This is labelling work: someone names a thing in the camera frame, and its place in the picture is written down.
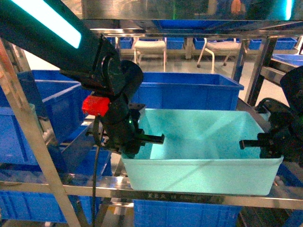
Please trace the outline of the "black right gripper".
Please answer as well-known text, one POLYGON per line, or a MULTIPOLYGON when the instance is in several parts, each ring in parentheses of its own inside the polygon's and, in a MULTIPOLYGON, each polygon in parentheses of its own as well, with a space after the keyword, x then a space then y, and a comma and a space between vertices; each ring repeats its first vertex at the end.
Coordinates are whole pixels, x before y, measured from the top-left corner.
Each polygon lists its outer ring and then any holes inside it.
POLYGON ((258 140, 240 140, 241 150, 245 148, 260 147, 260 158, 280 158, 288 155, 287 136, 289 133, 286 129, 272 130, 267 133, 259 133, 258 140))

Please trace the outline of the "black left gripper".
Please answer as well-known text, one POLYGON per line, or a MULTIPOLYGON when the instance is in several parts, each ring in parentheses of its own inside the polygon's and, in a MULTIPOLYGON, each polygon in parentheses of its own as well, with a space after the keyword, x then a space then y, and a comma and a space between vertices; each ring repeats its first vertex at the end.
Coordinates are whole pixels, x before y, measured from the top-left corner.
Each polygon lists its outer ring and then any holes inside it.
POLYGON ((141 140, 132 140, 120 147, 121 154, 124 154, 127 158, 134 159, 135 155, 138 154, 141 146, 145 146, 145 142, 152 144, 163 144, 165 135, 154 136, 141 134, 141 140))

